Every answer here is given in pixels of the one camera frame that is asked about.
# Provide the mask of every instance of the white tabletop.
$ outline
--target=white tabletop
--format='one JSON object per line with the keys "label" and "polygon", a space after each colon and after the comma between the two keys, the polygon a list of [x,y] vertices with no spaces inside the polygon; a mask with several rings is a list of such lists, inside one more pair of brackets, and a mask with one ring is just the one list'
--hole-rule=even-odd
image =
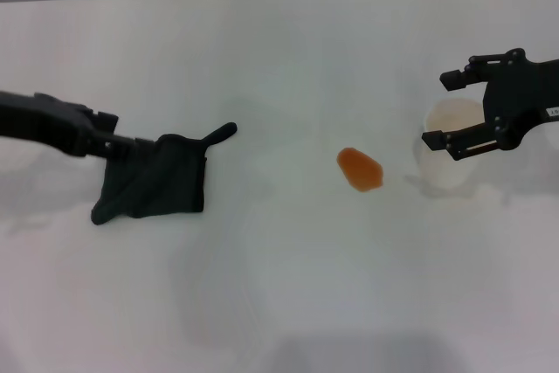
{"label": "white tabletop", "polygon": [[[1,4],[3,90],[118,114],[121,135],[239,131],[208,152],[204,213],[101,227],[103,161],[1,140],[0,370],[557,372],[557,128],[452,190],[417,161],[430,107],[483,93],[438,76],[559,59],[557,1]],[[380,190],[349,187],[345,147]]]}

